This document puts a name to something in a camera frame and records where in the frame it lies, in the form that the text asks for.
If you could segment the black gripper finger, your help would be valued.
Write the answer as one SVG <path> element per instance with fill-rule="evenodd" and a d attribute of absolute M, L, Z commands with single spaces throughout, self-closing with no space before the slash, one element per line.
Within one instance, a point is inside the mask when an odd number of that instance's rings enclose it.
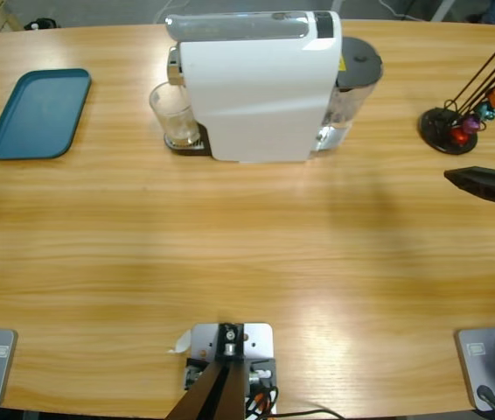
<path fill-rule="evenodd" d="M 471 166 L 446 170 L 443 175 L 457 188 L 482 200 L 495 202 L 495 169 Z"/>

